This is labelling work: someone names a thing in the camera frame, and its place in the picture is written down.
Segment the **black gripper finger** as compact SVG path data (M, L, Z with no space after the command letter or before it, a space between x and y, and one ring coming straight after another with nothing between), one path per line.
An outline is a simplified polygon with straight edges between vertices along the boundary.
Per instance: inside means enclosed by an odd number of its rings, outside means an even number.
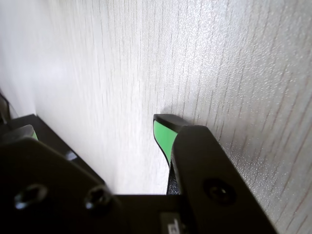
M127 234L120 204L105 182L33 136L0 137L3 234Z
M274 234L275 228L211 131L172 114L155 114L154 139L169 165L167 194L187 203L198 234Z

